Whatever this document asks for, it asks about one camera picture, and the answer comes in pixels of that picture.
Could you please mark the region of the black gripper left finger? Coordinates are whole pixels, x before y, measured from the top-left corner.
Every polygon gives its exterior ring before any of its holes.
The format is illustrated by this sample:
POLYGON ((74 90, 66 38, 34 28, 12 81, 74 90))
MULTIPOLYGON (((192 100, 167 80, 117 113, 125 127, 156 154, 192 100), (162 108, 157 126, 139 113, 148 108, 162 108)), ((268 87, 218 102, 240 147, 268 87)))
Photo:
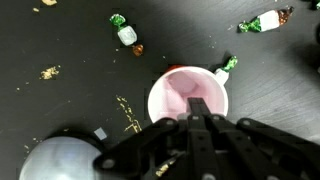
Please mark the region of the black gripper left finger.
POLYGON ((178 133, 178 121, 162 118, 104 151, 94 160, 93 167, 107 177, 141 180, 152 166, 171 161, 183 152, 178 133))

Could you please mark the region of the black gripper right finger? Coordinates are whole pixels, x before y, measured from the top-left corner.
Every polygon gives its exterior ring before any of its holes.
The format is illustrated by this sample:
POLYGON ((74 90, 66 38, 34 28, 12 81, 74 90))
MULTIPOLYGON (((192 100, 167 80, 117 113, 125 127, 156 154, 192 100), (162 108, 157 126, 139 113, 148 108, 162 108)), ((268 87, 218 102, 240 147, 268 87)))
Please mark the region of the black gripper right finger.
POLYGON ((250 118, 236 124, 210 115, 213 142, 229 151, 250 180, 320 180, 320 147, 250 118))

